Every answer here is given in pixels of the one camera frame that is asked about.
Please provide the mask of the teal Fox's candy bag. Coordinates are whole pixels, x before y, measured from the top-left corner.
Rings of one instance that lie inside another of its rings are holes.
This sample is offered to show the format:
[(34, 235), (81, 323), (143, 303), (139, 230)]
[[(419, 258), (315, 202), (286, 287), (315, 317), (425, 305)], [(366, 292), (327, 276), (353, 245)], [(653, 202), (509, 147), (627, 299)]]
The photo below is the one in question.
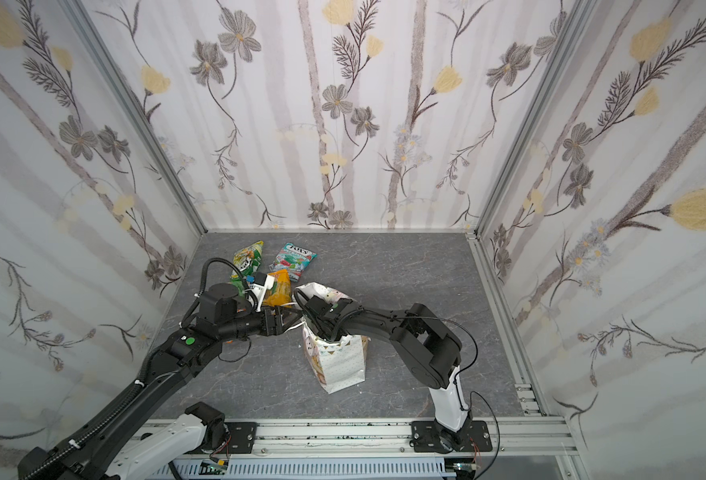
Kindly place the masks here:
[(317, 254), (311, 250), (286, 243), (276, 255), (269, 270), (271, 273), (286, 270), (290, 280), (298, 282), (316, 256)]

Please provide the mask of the orange snack packet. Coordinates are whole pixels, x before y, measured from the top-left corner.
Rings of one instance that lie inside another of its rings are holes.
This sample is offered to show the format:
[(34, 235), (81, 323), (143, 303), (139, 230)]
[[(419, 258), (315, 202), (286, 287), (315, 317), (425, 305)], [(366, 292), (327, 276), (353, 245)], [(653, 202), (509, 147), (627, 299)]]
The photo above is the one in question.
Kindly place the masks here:
[(282, 306), (292, 301), (291, 278), (287, 269), (271, 272), (273, 279), (271, 288), (266, 292), (263, 304), (265, 306)]

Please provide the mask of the patterned white paper bag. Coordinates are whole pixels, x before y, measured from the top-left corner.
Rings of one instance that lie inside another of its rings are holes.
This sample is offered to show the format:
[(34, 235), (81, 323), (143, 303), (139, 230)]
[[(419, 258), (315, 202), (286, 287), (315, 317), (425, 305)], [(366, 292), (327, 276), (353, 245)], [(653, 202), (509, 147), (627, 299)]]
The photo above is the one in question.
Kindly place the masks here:
[(316, 334), (312, 321), (302, 320), (303, 351), (321, 387), (329, 394), (365, 381), (369, 339), (345, 335), (338, 342), (327, 342)]

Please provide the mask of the green yellow Fox's candy bag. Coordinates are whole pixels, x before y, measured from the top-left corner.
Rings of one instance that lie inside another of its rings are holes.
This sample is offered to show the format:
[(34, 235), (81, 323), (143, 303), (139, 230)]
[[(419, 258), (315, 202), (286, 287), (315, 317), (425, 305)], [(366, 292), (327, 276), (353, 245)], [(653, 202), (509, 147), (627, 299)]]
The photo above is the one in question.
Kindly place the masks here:
[(232, 262), (236, 269), (232, 271), (230, 281), (240, 294), (246, 290), (241, 277), (244, 277), (247, 285), (254, 281), (254, 274), (258, 272), (262, 264), (263, 247), (264, 242), (257, 241), (234, 254)]

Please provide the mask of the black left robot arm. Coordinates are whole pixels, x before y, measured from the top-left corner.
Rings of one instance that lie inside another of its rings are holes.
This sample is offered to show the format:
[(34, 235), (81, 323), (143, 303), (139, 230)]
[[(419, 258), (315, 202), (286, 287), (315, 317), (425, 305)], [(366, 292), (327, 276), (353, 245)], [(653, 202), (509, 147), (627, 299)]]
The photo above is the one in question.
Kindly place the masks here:
[(292, 307), (261, 306), (247, 295), (225, 295), (229, 284), (207, 286), (208, 270), (231, 261), (213, 257), (201, 271), (198, 296), (181, 321), (158, 348), (148, 353), (135, 379), (104, 409), (50, 450), (35, 448), (18, 465), (20, 479), (103, 479), (126, 443), (169, 397), (196, 378), (230, 340), (278, 336), (302, 318)]

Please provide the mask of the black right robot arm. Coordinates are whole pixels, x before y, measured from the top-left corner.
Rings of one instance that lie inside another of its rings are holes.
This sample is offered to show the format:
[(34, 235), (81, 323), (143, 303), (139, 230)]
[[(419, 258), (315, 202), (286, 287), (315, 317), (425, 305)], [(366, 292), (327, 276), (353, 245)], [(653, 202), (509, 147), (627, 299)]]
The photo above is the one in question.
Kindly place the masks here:
[(299, 289), (295, 297), (320, 338), (334, 343), (360, 335), (387, 342), (409, 372), (429, 389), (434, 420), (427, 433), (413, 432), (414, 447), (441, 453), (464, 449), (473, 418), (459, 379), (462, 343), (444, 320), (420, 303), (407, 310), (382, 310), (351, 298), (325, 299)]

